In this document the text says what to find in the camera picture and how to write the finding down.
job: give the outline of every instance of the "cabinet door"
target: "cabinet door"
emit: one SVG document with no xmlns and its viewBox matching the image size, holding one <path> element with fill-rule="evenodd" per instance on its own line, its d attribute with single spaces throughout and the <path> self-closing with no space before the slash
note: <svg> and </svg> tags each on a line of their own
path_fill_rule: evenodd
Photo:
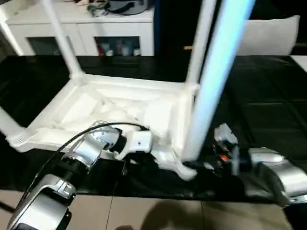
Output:
<svg viewBox="0 0 307 230">
<path fill-rule="evenodd" d="M 87 55 L 153 56 L 153 23 L 78 24 Z"/>
<path fill-rule="evenodd" d="M 50 24 L 9 25 L 23 55 L 60 55 L 59 46 Z M 63 24 L 67 39 L 77 56 L 86 55 L 76 24 Z"/>
</svg>

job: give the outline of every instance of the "beige floor tile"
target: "beige floor tile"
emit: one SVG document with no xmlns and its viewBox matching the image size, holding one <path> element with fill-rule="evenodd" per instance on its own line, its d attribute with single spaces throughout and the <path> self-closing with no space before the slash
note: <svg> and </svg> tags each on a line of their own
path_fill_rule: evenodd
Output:
<svg viewBox="0 0 307 230">
<path fill-rule="evenodd" d="M 0 190 L 0 201 L 11 207 L 17 206 L 21 196 L 22 196 L 22 193 L 20 192 Z M 6 229 L 11 216 L 12 216 L 11 213 L 0 209 L 0 229 L 1 230 Z"/>
<path fill-rule="evenodd" d="M 107 230 L 203 230 L 201 202 L 114 197 Z"/>
<path fill-rule="evenodd" d="M 206 230 L 290 230 L 277 205 L 203 202 Z"/>
<path fill-rule="evenodd" d="M 77 195 L 69 210 L 68 230 L 105 230 L 112 197 Z"/>
</svg>

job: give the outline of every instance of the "black table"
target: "black table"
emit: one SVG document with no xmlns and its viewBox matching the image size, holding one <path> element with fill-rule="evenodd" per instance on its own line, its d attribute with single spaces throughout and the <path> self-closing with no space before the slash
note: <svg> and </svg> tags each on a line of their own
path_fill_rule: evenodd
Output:
<svg viewBox="0 0 307 230">
<path fill-rule="evenodd" d="M 86 73 L 182 82 L 182 63 L 154 57 L 80 57 Z M 9 57 L 0 63 L 0 106 L 26 127 L 69 80 L 61 57 Z M 213 129 L 227 123 L 248 147 L 279 151 L 307 170 L 307 74 L 290 57 L 237 57 L 220 99 L 202 154 L 210 151 Z M 24 190 L 52 154 L 33 149 L 18 153 L 2 136 L 0 189 Z M 273 202 L 269 191 L 249 174 L 216 180 L 200 174 L 192 182 L 156 168 L 100 160 L 78 190 L 101 196 Z"/>
</svg>

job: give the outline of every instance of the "white cabinet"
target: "white cabinet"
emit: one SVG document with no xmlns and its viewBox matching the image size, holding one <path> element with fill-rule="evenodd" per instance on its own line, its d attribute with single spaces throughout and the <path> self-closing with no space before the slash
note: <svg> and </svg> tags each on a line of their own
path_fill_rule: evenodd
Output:
<svg viewBox="0 0 307 230">
<path fill-rule="evenodd" d="M 118 49 L 125 47 L 127 51 L 121 53 L 137 55 L 139 50 L 142 56 L 154 55 L 152 23 L 84 23 L 78 24 L 78 28 L 87 55 L 97 56 L 101 54 L 99 49 L 104 49 L 103 44 L 107 46 L 108 50 L 112 51 L 111 55 L 120 55 L 121 51 L 118 51 Z"/>
<path fill-rule="evenodd" d="M 77 56 L 154 55 L 153 9 L 141 14 L 92 17 L 72 2 L 55 9 Z M 19 12 L 7 24 L 22 55 L 59 55 L 53 29 L 41 4 Z"/>
</svg>

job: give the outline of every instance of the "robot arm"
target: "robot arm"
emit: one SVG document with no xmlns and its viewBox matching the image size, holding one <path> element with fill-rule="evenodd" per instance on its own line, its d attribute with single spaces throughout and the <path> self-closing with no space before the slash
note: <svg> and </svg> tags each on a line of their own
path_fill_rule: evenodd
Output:
<svg viewBox="0 0 307 230">
<path fill-rule="evenodd" d="M 152 147 L 150 131 L 132 131 L 126 138 L 111 126 L 85 134 L 76 141 L 51 174 L 47 174 L 17 207 L 8 230 L 64 230 L 71 213 L 68 206 L 77 188 L 91 171 L 102 151 L 123 159 L 129 152 L 148 153 Z"/>
</svg>

